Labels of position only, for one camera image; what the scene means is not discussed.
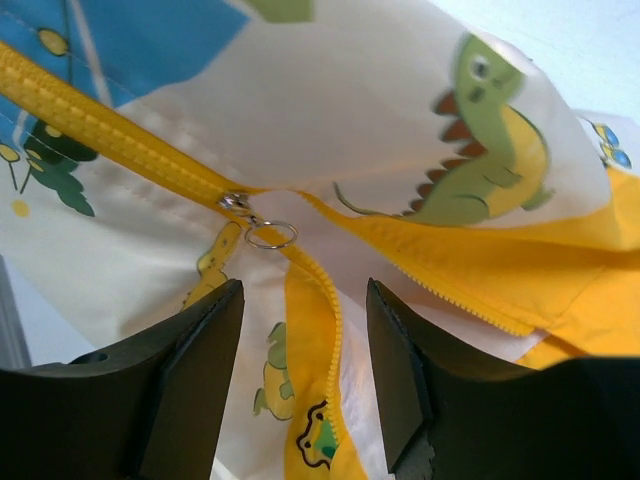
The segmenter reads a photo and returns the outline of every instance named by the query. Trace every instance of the metal ring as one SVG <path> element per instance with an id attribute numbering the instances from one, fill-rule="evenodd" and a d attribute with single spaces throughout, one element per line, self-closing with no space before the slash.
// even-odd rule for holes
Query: metal ring
<path id="1" fill-rule="evenodd" d="M 265 245 L 264 243 L 256 242 L 253 237 L 256 235 L 262 228 L 266 227 L 282 227 L 289 232 L 291 238 L 284 243 L 279 245 Z M 262 250 L 280 250 L 281 248 L 286 248 L 289 245 L 293 245 L 295 241 L 298 239 L 298 229 L 287 222 L 273 221 L 273 222 L 260 222 L 258 225 L 252 225 L 244 234 L 244 239 L 247 241 L 249 245 L 252 247 L 260 248 Z"/>

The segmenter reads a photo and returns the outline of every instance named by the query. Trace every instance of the yellow fabric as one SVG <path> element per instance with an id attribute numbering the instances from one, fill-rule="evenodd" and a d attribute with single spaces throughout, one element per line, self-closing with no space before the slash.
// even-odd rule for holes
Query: yellow fabric
<path id="1" fill-rule="evenodd" d="M 296 402 L 293 419 L 285 446 L 285 478 L 287 480 L 328 480 L 340 478 L 365 480 L 367 477 L 357 461 L 358 457 L 348 436 L 329 466 L 305 441 L 313 442 L 319 435 L 320 422 L 314 409 L 322 405 L 327 388 L 327 373 L 332 362 L 332 349 L 336 335 L 333 309 L 322 289 L 308 273 L 291 263 L 285 280 L 287 305 L 287 365 Z M 342 418 L 335 419 L 342 424 Z"/>
<path id="2" fill-rule="evenodd" d="M 507 331 L 545 329 L 592 354 L 638 353 L 640 179 L 616 170 L 609 177 L 614 195 L 606 208 L 541 226 L 433 228 L 386 217 L 340 223 L 418 282 Z"/>
<path id="3" fill-rule="evenodd" d="M 516 363 L 523 367 L 541 370 L 573 357 L 584 355 L 584 352 L 563 342 L 556 337 L 548 337 L 529 350 Z"/>

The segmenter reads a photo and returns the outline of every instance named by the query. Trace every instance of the white wall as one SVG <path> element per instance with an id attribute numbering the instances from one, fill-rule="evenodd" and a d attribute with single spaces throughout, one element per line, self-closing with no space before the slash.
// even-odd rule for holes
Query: white wall
<path id="1" fill-rule="evenodd" d="M 65 322 L 9 262 L 6 267 L 34 365 L 67 363 L 93 350 L 91 344 Z"/>
<path id="2" fill-rule="evenodd" d="M 572 107 L 640 124 L 640 0 L 433 1 L 520 48 Z M 91 349 L 10 265 L 9 270 L 34 363 L 69 361 Z"/>

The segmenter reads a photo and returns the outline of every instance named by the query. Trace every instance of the cloth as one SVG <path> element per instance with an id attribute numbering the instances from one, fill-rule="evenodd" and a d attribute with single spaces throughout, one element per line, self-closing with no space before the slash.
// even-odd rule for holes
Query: cloth
<path id="1" fill-rule="evenodd" d="M 99 347 L 245 285 L 214 479 L 389 477 L 369 277 L 534 368 L 640 350 L 638 127 L 429 2 L 4 0 L 0 40 L 0 252 L 64 318 Z M 98 102 L 261 189 L 301 250 L 105 155 L 122 135 L 67 132 L 66 90 L 18 85 L 7 48 L 92 100 L 70 118 Z"/>

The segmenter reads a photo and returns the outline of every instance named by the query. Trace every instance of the black plastic jaw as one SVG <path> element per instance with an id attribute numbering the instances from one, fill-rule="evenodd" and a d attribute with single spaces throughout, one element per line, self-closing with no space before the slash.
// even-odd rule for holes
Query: black plastic jaw
<path id="1" fill-rule="evenodd" d="M 209 479 L 243 306 L 229 281 L 69 365 L 0 371 L 0 478 Z"/>
<path id="2" fill-rule="evenodd" d="M 528 370 L 449 335 L 374 281 L 367 314 L 398 480 L 640 478 L 640 359 Z"/>

